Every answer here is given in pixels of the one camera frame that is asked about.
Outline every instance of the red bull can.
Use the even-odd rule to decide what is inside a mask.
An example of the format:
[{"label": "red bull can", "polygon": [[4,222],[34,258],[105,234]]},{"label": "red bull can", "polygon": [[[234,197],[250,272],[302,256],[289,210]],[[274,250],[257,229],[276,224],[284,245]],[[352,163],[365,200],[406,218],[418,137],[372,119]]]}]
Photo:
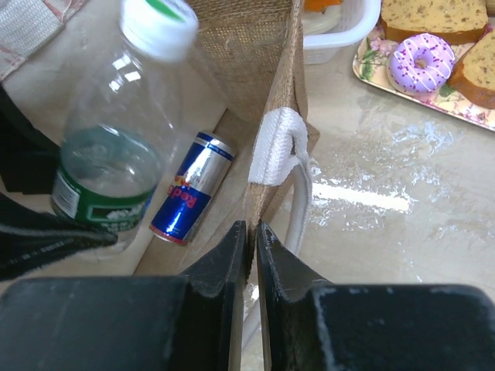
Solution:
[{"label": "red bull can", "polygon": [[216,135],[199,132],[149,228],[166,241],[187,244],[234,160],[234,150]]}]

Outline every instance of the cake slice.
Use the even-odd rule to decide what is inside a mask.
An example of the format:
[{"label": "cake slice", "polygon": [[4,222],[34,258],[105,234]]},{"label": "cake slice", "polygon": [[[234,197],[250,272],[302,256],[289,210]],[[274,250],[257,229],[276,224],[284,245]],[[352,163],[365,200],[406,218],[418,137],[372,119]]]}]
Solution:
[{"label": "cake slice", "polygon": [[495,108],[495,32],[487,33],[454,66],[448,84],[468,100]]},{"label": "cake slice", "polygon": [[451,45],[475,43],[488,24],[486,0],[383,0],[385,39],[431,33]]}]

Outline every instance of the bottle cap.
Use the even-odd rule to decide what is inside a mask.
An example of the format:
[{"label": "bottle cap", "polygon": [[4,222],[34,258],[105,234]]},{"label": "bottle cap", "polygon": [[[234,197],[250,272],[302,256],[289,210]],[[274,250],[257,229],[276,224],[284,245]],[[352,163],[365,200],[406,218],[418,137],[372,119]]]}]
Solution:
[{"label": "bottle cap", "polygon": [[182,0],[122,0],[121,31],[155,60],[184,60],[196,40],[198,18]]}]

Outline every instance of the donut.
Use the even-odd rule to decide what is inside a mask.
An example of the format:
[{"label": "donut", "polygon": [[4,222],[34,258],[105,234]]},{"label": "donut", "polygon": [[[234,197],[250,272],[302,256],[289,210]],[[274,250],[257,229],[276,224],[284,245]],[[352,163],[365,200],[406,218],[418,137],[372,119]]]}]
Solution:
[{"label": "donut", "polygon": [[387,75],[401,93],[428,94],[447,82],[455,61],[456,55],[444,39],[422,33],[398,45],[388,59]]}]

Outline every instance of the plastic bottle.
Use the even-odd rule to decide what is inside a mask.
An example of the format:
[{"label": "plastic bottle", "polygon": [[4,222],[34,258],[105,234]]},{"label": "plastic bottle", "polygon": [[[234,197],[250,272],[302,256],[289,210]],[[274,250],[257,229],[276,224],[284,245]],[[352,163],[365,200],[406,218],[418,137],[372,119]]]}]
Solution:
[{"label": "plastic bottle", "polygon": [[181,128],[179,65],[198,29],[180,0],[123,0],[121,43],[74,100],[52,193],[55,213],[118,234],[98,258],[128,247],[172,161]]}]

